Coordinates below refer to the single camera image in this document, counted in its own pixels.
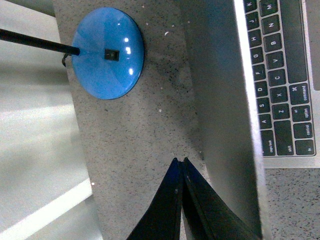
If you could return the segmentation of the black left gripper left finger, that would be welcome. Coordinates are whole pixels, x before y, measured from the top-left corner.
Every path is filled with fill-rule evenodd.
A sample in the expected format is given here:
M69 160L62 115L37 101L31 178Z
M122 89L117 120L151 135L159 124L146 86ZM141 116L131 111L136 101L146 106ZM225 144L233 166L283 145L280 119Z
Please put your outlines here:
M181 232L183 173L174 158L151 204L129 240L178 240Z

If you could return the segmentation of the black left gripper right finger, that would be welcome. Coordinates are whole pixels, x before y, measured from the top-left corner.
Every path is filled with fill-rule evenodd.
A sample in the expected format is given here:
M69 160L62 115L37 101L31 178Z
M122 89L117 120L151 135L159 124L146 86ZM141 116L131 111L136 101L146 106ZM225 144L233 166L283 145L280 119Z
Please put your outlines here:
M186 157L183 173L182 208L196 240L260 240L224 203Z

